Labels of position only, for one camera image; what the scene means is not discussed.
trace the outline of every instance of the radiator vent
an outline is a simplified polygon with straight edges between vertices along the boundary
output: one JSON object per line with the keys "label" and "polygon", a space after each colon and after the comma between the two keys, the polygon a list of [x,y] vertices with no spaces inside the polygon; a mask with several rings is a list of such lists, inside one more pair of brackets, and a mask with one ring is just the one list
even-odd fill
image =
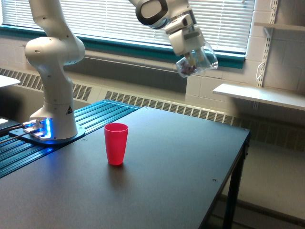
{"label": "radiator vent", "polygon": [[124,102],[139,107],[148,106],[192,117],[202,118],[227,125],[238,126],[251,130],[251,140],[264,142],[298,151],[305,151],[305,130],[289,125],[262,122],[257,119],[234,117],[227,113],[213,111],[185,104],[172,103],[164,100],[153,100],[128,94],[108,91],[105,99]]}
{"label": "radiator vent", "polygon": [[[28,73],[22,73],[14,70],[0,68],[0,75],[4,75],[10,78],[15,78],[20,81],[19,86],[28,87],[43,91],[42,80],[39,75],[32,75]],[[73,98],[83,101],[87,101],[91,93],[92,87],[73,84]]]}

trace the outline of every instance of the red cup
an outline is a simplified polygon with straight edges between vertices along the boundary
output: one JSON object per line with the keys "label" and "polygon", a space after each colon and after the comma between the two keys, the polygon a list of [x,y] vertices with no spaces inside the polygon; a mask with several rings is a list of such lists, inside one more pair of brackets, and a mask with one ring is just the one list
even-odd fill
{"label": "red cup", "polygon": [[105,126],[105,142],[108,163],[119,166],[123,163],[128,126],[122,123],[110,123]]}

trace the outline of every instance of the window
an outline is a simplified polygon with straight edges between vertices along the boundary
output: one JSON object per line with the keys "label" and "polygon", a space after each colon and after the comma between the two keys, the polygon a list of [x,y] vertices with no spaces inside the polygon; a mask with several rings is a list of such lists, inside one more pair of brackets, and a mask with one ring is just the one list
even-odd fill
{"label": "window", "polygon": [[[217,51],[245,53],[254,0],[189,1],[197,24]],[[128,0],[61,0],[74,33],[120,40],[170,45],[163,30],[141,25]],[[3,24],[38,28],[28,0],[2,0]]]}

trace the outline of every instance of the teal window sill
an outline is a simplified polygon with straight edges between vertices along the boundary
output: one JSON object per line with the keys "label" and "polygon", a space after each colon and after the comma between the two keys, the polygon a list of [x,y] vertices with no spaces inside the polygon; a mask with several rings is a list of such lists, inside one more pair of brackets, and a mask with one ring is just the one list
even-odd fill
{"label": "teal window sill", "polygon": [[[15,36],[21,38],[35,39],[46,36],[45,32],[40,29],[25,27],[0,25],[0,34]],[[115,54],[154,59],[165,62],[176,63],[181,56],[176,56],[170,46],[143,44],[140,42],[131,42],[111,38],[95,37],[89,35],[77,34],[87,49],[94,49],[101,52],[110,52]],[[244,54],[215,52],[218,58],[219,66],[242,69],[245,61]]]}

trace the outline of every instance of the wall shelf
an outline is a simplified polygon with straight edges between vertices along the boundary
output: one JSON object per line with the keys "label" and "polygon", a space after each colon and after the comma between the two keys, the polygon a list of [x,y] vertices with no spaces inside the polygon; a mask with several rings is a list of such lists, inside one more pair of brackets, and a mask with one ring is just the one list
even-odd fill
{"label": "wall shelf", "polygon": [[305,111],[305,95],[287,91],[223,83],[213,93]]}
{"label": "wall shelf", "polygon": [[11,86],[14,84],[19,84],[20,81],[14,78],[6,77],[4,75],[0,75],[0,87]]}
{"label": "wall shelf", "polygon": [[260,22],[255,22],[254,25],[263,26],[269,29],[277,29],[277,30],[305,31],[305,26],[297,26],[297,25],[270,24],[270,23],[260,23]]}

